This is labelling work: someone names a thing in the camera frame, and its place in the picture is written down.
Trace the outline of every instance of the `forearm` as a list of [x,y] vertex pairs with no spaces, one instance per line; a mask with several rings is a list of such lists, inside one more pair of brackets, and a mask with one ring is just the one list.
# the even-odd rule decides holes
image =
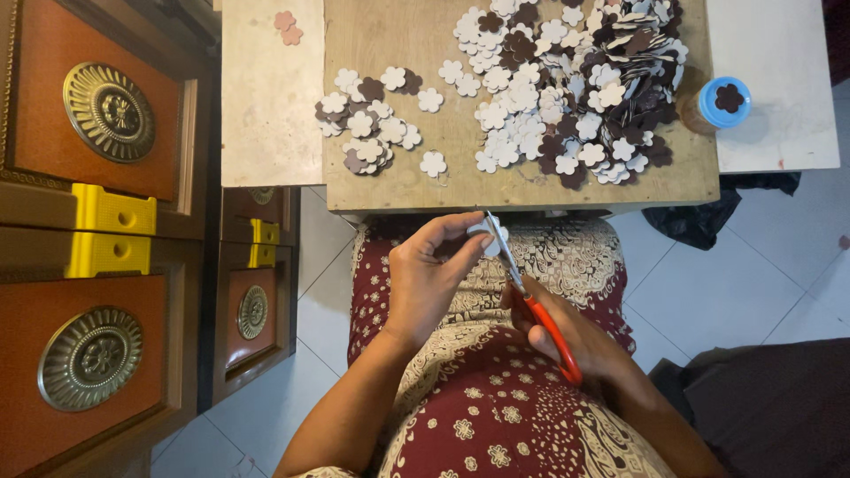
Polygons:
[[273,478],[322,466],[355,473],[366,469],[401,376],[415,354],[393,335],[379,333],[298,427]]
[[680,477],[725,476],[696,431],[633,361],[602,378],[608,407],[631,425]]

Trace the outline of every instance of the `person's right hand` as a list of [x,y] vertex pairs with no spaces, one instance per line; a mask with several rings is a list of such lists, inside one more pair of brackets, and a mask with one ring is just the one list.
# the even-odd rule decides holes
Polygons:
[[[523,276],[523,287],[552,317],[578,362],[582,374],[591,378],[610,377],[614,372],[630,365],[632,359],[595,323],[585,318],[567,299],[550,293],[542,284]],[[563,365],[561,355],[549,332],[536,325],[530,310],[522,302],[519,292],[510,282],[501,292],[501,307],[511,310],[513,326],[528,335],[529,344]]]

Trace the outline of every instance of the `ornamental metal plate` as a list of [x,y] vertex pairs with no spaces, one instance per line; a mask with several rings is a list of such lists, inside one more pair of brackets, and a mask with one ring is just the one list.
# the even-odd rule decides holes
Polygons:
[[268,204],[275,195],[275,188],[249,188],[248,191],[254,201],[261,206]]
[[260,286],[250,286],[239,304],[239,316],[236,325],[239,334],[246,340],[255,339],[265,326],[269,312],[269,300]]
[[127,384],[141,358],[139,322],[125,310],[96,307],[50,339],[38,363],[38,388],[57,410],[87,410]]
[[137,162],[154,145],[154,114],[139,87],[114,67],[81,63],[65,77],[65,112],[80,138],[114,162]]

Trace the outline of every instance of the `red patterned dress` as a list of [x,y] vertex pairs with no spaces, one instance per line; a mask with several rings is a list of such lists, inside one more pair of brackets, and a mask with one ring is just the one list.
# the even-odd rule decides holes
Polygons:
[[[521,273],[571,300],[625,350],[626,270],[607,222],[512,225]],[[387,320],[389,251],[424,224],[379,219],[355,240],[350,365]],[[656,451],[595,396],[570,385],[499,309],[501,265],[482,260],[431,338],[408,364],[365,474],[381,478],[673,476]],[[354,476],[324,468],[306,476]]]

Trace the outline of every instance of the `plastic jar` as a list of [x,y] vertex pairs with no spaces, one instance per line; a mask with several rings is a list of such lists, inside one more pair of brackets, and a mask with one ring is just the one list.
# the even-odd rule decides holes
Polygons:
[[[744,104],[735,113],[721,110],[716,105],[717,89],[728,85],[736,86],[738,93],[744,97]],[[684,104],[682,122],[695,133],[711,134],[738,126],[750,115],[751,109],[750,90],[744,82],[735,77],[720,77],[706,83],[699,93]]]

